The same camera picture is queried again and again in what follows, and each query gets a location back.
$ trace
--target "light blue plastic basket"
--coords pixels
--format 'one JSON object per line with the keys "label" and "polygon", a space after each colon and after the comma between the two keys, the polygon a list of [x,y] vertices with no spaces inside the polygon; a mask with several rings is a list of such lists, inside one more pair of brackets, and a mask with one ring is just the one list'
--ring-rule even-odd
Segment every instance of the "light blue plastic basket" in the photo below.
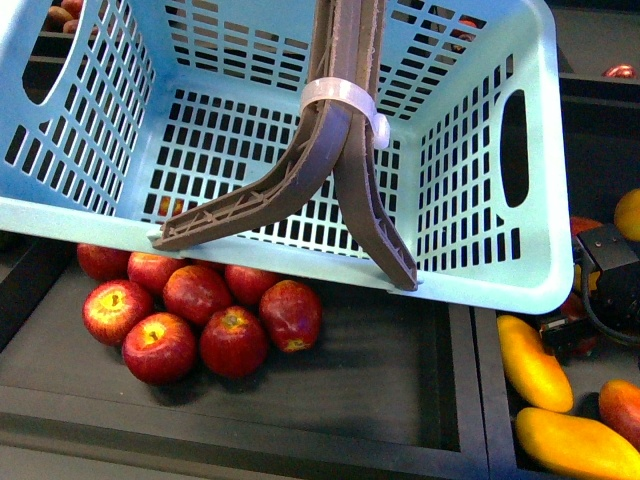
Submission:
{"label": "light blue plastic basket", "polygon": [[[88,1],[36,105],[22,72],[49,5],[3,3],[0,229],[153,251],[149,238],[174,206],[257,180],[287,147],[313,2]],[[517,205],[500,152],[514,92],[524,93],[528,134]],[[394,289],[352,241],[331,178],[278,224],[176,255],[512,311],[558,306],[573,269],[546,5],[390,0],[378,106],[392,128],[376,152],[378,185],[418,262],[416,292]]]}

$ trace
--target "apple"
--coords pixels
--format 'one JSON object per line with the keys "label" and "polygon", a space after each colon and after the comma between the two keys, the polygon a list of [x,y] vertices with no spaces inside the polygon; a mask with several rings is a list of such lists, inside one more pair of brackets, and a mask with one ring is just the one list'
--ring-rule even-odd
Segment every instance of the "apple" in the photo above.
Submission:
{"label": "apple", "polygon": [[127,265],[131,252],[116,248],[79,243],[76,257],[80,268],[90,278],[99,282],[127,278]]}
{"label": "apple", "polygon": [[640,450],[640,388],[622,379],[605,382],[598,396],[602,421]]}
{"label": "apple", "polygon": [[198,341],[182,318],[154,313],[131,329],[122,345],[122,358],[138,380],[164,385],[191,371],[198,358]]}
{"label": "apple", "polygon": [[133,252],[129,258],[127,274],[129,280],[139,283],[153,295],[161,297],[162,290],[173,272],[187,265],[189,261],[184,258]]}
{"label": "apple", "polygon": [[309,349],[318,339],[322,303],[304,283],[276,283],[262,295],[259,312],[271,340],[283,352]]}
{"label": "apple", "polygon": [[212,372],[227,378],[256,371],[268,350],[260,320],[239,305],[214,313],[200,336],[200,358]]}
{"label": "apple", "polygon": [[75,19],[80,18],[84,0],[62,0],[60,6],[64,8]]}
{"label": "apple", "polygon": [[204,327],[215,312],[233,303],[222,276],[202,265],[187,265],[173,272],[162,299],[167,311],[198,327]]}
{"label": "apple", "polygon": [[283,276],[257,268],[227,265],[224,270],[224,279],[238,302],[252,306],[260,302],[264,292],[283,280]]}
{"label": "apple", "polygon": [[137,283],[110,280],[87,296],[82,320],[89,333],[105,345],[121,345],[129,331],[153,312],[153,297]]}
{"label": "apple", "polygon": [[202,265],[204,267],[209,267],[218,273],[224,273],[224,269],[227,266],[226,263],[212,262],[210,260],[200,260],[197,258],[194,258],[191,261],[193,262],[194,265]]}

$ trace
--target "white cable tie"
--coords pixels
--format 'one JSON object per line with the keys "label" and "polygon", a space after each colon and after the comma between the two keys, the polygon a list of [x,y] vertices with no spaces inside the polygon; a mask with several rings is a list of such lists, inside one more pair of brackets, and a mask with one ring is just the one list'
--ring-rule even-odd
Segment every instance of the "white cable tie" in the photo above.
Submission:
{"label": "white cable tie", "polygon": [[376,102],[365,89],[342,78],[318,78],[308,83],[302,90],[300,112],[310,103],[319,100],[338,100],[361,111],[373,129],[373,146],[378,149],[389,146],[391,136],[389,120],[385,115],[378,113]]}

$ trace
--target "basket handle hole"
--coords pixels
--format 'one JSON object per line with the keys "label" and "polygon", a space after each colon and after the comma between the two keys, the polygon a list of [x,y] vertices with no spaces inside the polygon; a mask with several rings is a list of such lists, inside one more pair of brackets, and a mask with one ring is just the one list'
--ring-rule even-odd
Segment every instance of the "basket handle hole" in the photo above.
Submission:
{"label": "basket handle hole", "polygon": [[22,72],[24,91],[36,105],[44,102],[62,72],[78,29],[81,8],[78,2],[51,2],[30,60]]}
{"label": "basket handle hole", "polygon": [[500,134],[500,172],[507,205],[516,208],[529,194],[529,153],[525,93],[516,90],[507,99]]}

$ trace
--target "black cable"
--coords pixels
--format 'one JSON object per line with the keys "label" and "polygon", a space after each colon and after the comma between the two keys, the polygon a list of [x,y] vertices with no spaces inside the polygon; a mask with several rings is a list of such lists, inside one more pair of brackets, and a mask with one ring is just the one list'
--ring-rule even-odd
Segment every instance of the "black cable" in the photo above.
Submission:
{"label": "black cable", "polygon": [[589,321],[604,335],[611,338],[612,340],[621,343],[622,345],[626,345],[629,347],[640,347],[640,336],[636,335],[627,335],[626,333],[619,332],[606,326],[604,323],[600,321],[598,316],[591,308],[591,302],[589,300],[589,275],[594,271],[595,264],[585,252],[582,253],[582,262],[580,264],[580,291],[582,293],[582,303],[584,304],[584,308],[587,311],[587,316]]}

